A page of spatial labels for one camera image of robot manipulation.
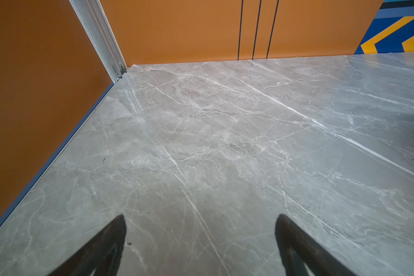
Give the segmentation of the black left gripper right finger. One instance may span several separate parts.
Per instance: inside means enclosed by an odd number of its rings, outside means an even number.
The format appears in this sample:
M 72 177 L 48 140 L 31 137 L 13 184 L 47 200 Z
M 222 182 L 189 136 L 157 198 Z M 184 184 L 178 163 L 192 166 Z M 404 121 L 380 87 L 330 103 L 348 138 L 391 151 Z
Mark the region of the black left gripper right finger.
M 285 214 L 276 221 L 275 237 L 282 265 L 287 276 L 353 276 L 316 240 Z

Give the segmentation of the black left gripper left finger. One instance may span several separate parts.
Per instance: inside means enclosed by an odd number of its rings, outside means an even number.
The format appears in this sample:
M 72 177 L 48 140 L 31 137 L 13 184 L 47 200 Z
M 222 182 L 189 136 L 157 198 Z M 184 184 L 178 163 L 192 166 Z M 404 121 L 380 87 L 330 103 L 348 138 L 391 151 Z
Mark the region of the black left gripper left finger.
M 119 270 L 127 226 L 123 215 L 115 217 L 51 276 L 115 276 Z

